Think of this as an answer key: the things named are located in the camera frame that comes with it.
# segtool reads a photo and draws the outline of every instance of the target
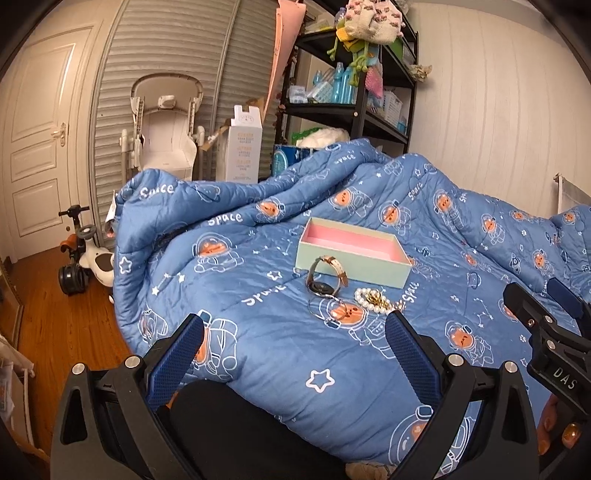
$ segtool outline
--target white box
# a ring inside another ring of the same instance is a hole
[[[258,107],[243,112],[234,106],[234,118],[218,143],[216,180],[257,183],[261,159],[262,125]]]
[[[386,121],[393,126],[398,125],[401,110],[402,102],[400,99],[393,92],[386,90],[384,92],[384,112]]]

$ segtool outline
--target watch face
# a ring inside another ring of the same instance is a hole
[[[310,284],[310,290],[320,295],[332,295],[335,293],[333,287],[321,281],[313,281]]]

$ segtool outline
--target blue gripper pad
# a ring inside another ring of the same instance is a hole
[[[551,278],[546,285],[550,295],[574,319],[583,317],[581,300],[558,278]]]
[[[425,351],[423,341],[400,312],[386,318],[386,341],[396,355],[418,399],[437,408],[441,393],[441,376]]]
[[[146,383],[146,403],[152,411],[168,403],[177,391],[189,369],[195,353],[203,342],[203,321],[195,314],[189,315],[171,338],[158,340],[167,342],[166,351],[160,361],[151,368]]]

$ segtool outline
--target pink box lining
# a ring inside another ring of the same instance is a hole
[[[301,241],[320,247],[363,255],[364,257],[408,264],[404,251],[391,240],[348,232],[313,222],[308,225]]]

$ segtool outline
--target louvered closet door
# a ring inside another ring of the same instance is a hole
[[[94,160],[102,223],[113,191],[121,188],[119,137],[123,128],[133,128],[132,85],[156,72],[197,78],[204,97],[195,126],[203,125],[209,132],[217,68],[233,6],[227,0],[129,0],[107,53],[99,89]]]
[[[275,10],[277,0],[241,0],[232,29],[222,85],[217,104],[216,128],[233,117],[234,105],[249,98],[267,96],[275,47]],[[271,173],[271,154],[275,141],[275,110],[278,101],[269,107],[263,124],[259,176]],[[212,165],[215,178],[215,162]]]

